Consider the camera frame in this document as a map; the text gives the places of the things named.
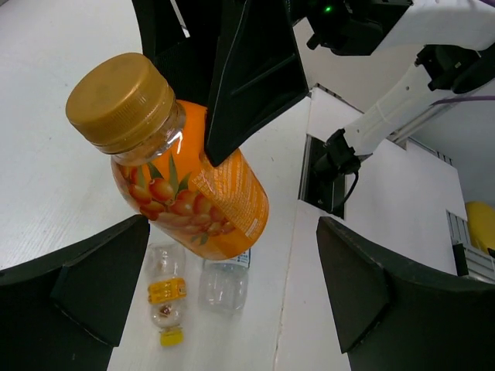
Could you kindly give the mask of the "orange juice bottle gold cap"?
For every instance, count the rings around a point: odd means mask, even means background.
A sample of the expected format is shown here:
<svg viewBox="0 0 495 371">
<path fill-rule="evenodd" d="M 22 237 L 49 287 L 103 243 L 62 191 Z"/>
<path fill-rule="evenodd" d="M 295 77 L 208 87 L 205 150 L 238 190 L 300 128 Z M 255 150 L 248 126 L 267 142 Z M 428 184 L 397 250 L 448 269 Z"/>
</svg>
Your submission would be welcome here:
<svg viewBox="0 0 495 371">
<path fill-rule="evenodd" d="M 111 159 L 126 202 L 207 260 L 249 250 L 268 222 L 268 197 L 240 150 L 212 165 L 204 149 L 205 107 L 176 98 L 139 53 L 103 62 L 66 103 L 73 127 Z"/>
</svg>

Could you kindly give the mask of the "small clear bottle yellow cap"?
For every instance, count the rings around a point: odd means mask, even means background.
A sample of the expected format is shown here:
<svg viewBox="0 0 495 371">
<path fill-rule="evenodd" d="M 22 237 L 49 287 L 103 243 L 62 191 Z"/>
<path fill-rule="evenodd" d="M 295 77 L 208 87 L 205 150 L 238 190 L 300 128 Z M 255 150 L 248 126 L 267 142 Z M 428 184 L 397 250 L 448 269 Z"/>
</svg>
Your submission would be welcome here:
<svg viewBox="0 0 495 371">
<path fill-rule="evenodd" d="M 186 314 L 185 249 L 178 243 L 155 243 L 147 253 L 147 295 L 153 325 L 164 348 L 183 342 Z"/>
</svg>

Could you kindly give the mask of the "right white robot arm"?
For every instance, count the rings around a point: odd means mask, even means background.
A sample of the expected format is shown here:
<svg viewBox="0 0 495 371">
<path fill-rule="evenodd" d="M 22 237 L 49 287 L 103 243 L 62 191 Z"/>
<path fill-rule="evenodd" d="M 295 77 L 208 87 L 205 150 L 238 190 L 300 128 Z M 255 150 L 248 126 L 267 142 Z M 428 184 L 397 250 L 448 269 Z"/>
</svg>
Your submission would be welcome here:
<svg viewBox="0 0 495 371">
<path fill-rule="evenodd" d="M 419 44 L 399 82 L 327 143 L 342 168 L 441 100 L 494 78 L 492 1 L 135 1 L 142 51 L 183 100 L 207 107 L 204 149 L 219 165 L 308 91 L 294 25 L 310 49 L 371 56 Z"/>
</svg>

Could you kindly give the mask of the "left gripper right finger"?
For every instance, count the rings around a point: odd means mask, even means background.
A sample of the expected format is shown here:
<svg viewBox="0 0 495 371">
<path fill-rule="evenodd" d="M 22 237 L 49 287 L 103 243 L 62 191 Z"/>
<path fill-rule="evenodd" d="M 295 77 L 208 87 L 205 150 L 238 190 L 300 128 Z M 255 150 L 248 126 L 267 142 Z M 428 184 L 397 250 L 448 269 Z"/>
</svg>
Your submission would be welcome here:
<svg viewBox="0 0 495 371">
<path fill-rule="evenodd" d="M 492 370 L 494 287 L 427 267 L 330 217 L 316 238 L 353 370 Z"/>
</svg>

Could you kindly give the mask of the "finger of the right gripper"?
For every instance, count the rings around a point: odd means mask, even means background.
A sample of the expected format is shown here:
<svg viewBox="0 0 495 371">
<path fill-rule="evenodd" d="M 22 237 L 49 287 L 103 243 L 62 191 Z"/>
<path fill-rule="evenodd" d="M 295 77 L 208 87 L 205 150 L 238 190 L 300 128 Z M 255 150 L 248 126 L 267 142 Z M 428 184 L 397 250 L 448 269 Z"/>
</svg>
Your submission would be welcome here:
<svg viewBox="0 0 495 371">
<path fill-rule="evenodd" d="M 231 1 L 133 1 L 142 54 L 174 91 L 218 91 Z"/>
</svg>

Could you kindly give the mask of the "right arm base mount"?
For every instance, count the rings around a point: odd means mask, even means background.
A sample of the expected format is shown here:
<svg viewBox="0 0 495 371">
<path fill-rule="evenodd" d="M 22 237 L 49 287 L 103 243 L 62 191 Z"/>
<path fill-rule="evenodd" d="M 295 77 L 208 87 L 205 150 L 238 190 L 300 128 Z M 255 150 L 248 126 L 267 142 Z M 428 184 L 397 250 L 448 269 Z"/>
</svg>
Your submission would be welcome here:
<svg viewBox="0 0 495 371">
<path fill-rule="evenodd" d="M 322 211 L 344 218 L 345 203 L 359 180 L 362 162 L 341 128 L 326 141 L 308 134 L 303 155 L 299 199 Z"/>
</svg>

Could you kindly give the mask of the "clear water bottle green label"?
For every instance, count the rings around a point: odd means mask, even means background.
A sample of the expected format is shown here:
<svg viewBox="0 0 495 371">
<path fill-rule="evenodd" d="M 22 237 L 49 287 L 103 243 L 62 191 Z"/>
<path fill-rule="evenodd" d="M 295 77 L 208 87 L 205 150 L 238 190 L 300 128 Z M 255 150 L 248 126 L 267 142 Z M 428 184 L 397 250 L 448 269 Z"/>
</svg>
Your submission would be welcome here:
<svg viewBox="0 0 495 371">
<path fill-rule="evenodd" d="M 227 260 L 204 260 L 199 303 L 208 310 L 234 315 L 244 308 L 248 294 L 251 250 Z"/>
</svg>

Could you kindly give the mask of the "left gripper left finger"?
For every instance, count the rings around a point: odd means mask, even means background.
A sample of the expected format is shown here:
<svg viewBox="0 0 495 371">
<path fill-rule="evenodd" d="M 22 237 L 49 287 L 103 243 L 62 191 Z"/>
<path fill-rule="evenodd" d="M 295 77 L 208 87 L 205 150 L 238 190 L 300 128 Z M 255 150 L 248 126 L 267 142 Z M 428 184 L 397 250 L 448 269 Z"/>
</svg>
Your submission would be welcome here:
<svg viewBox="0 0 495 371">
<path fill-rule="evenodd" d="M 105 370 L 118 347 L 150 225 L 132 216 L 1 272 L 3 370 Z"/>
</svg>

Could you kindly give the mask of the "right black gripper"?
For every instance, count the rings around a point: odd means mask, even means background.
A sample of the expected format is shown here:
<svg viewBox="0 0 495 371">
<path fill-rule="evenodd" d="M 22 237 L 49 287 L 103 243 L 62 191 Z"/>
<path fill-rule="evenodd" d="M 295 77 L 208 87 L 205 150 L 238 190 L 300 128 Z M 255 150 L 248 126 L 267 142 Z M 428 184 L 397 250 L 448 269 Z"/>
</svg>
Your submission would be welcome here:
<svg viewBox="0 0 495 371">
<path fill-rule="evenodd" d="M 308 20 L 311 50 L 371 54 L 409 8 L 390 0 L 224 1 L 204 138 L 210 163 L 220 165 L 309 92 L 291 23 Z"/>
</svg>

